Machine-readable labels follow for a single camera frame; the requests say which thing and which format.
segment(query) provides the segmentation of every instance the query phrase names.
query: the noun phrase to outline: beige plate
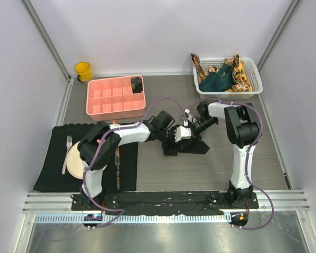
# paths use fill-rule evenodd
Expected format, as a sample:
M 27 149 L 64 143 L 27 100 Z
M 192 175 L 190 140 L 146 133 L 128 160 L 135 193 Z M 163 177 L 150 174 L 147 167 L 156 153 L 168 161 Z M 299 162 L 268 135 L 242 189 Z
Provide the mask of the beige plate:
M 80 153 L 77 149 L 79 142 L 77 142 L 75 145 L 72 146 L 72 148 L 69 150 L 68 156 L 67 156 L 67 168 L 69 173 L 78 179 L 83 178 L 83 163 L 80 158 Z

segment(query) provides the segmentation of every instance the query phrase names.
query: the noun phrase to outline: dark green cloth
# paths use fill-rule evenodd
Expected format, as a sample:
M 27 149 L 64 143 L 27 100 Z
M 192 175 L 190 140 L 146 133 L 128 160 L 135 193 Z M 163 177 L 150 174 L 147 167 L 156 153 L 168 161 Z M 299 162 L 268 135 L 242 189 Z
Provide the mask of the dark green cloth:
M 218 72 L 210 72 L 199 84 L 199 90 L 203 92 L 223 92 L 234 85 L 233 70 L 230 66 L 223 65 Z

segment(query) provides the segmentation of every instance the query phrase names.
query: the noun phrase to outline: pink divided tray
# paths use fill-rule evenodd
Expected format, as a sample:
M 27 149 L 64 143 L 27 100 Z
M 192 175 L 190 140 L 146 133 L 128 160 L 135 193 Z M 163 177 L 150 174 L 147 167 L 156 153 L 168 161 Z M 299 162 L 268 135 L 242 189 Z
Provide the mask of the pink divided tray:
M 132 93 L 132 77 L 142 79 L 141 93 Z M 145 106 L 144 81 L 140 75 L 98 79 L 88 83 L 86 113 L 93 121 L 143 116 Z

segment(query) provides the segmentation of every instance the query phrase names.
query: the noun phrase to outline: gray wooden table surface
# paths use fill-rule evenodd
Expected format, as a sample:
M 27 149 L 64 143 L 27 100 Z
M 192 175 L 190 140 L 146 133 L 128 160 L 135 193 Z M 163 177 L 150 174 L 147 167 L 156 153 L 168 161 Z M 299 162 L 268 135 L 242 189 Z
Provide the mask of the gray wooden table surface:
M 170 96 L 184 107 L 198 101 L 192 75 L 144 76 L 146 109 L 157 99 Z M 64 124 L 94 123 L 86 114 L 87 85 L 75 80 L 69 99 Z M 262 114 L 265 124 L 262 137 L 255 148 L 252 180 L 265 190 L 287 189 L 278 156 L 266 124 L 259 97 L 247 100 Z M 160 101 L 149 115 L 161 110 L 182 122 L 182 112 L 172 101 Z M 197 115 L 196 108 L 191 110 Z M 121 119 L 117 122 L 136 122 L 140 118 Z M 226 134 L 225 122 L 219 121 L 202 133 L 211 148 L 207 154 L 163 155 L 159 141 L 139 144 L 137 190 L 226 190 L 233 171 L 233 148 Z

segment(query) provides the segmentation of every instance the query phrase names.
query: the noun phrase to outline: black cloth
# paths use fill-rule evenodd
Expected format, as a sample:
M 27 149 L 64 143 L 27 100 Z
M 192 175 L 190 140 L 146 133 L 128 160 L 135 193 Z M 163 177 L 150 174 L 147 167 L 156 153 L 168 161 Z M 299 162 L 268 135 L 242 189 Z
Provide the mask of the black cloth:
M 222 66 L 218 72 L 210 72 L 199 84 L 199 90 L 203 92 L 223 92 L 234 85 L 233 70 L 230 66 Z
M 56 126 L 52 130 L 46 159 L 40 176 L 34 186 L 41 192 L 79 191 L 82 180 L 73 177 L 67 170 L 62 175 L 66 155 L 66 137 L 71 135 L 73 145 L 80 141 L 94 124 L 69 124 Z M 105 191 L 135 191 L 137 183 L 138 143 L 120 146 L 120 189 L 117 190 L 115 156 L 103 172 L 102 187 Z

